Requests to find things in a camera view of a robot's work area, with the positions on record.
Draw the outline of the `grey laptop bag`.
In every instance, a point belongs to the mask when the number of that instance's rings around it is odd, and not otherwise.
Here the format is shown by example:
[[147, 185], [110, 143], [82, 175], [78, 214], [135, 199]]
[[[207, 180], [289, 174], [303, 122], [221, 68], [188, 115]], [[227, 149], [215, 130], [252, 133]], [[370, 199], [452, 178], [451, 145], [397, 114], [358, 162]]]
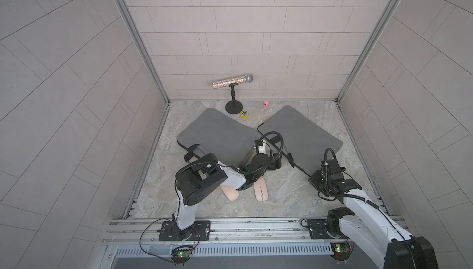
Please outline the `grey laptop bag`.
[[295, 168], [312, 175], [321, 168], [326, 148], [338, 152], [343, 142], [313, 123], [292, 106], [285, 106], [261, 124], [260, 133], [276, 131], [283, 137], [283, 154]]
[[178, 135], [177, 143], [199, 158], [212, 153], [222, 164], [238, 167], [260, 137], [257, 130], [208, 108]]

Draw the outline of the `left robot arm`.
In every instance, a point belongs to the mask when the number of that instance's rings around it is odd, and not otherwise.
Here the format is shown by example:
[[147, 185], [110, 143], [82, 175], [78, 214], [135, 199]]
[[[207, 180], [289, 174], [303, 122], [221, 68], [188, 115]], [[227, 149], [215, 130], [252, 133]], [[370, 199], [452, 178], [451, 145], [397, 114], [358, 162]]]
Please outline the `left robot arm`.
[[281, 154], [272, 151], [256, 153], [249, 164], [236, 168], [223, 164], [215, 154], [209, 153], [176, 174], [175, 191], [179, 199], [172, 224], [181, 231], [195, 224], [197, 205], [220, 186], [237, 192], [253, 186], [268, 170], [281, 168]]

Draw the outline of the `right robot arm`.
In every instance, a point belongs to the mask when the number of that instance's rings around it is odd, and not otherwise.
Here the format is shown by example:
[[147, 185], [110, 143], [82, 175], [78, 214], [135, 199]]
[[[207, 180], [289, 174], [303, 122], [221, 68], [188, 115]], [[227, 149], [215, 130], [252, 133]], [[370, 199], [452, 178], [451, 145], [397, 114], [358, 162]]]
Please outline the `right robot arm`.
[[345, 171], [327, 148], [321, 169], [309, 179], [320, 199], [342, 204], [328, 213], [328, 234], [350, 239], [381, 269], [438, 268], [433, 245], [395, 223]]

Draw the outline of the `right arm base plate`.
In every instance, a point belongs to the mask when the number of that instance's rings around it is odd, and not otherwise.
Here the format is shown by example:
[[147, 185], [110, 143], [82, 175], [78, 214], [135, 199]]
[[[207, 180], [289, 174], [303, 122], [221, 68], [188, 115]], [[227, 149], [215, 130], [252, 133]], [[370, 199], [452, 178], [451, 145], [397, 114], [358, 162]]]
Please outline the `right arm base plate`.
[[307, 224], [310, 234], [310, 239], [333, 239], [329, 234], [326, 219], [308, 219]]

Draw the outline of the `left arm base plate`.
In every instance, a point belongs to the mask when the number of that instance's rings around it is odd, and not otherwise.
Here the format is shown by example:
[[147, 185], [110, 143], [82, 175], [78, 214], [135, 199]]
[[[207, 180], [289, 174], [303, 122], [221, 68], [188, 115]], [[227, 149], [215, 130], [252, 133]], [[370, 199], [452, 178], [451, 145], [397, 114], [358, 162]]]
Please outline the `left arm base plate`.
[[181, 230], [177, 221], [165, 221], [160, 230], [159, 241], [208, 241], [211, 228], [210, 221], [196, 221]]

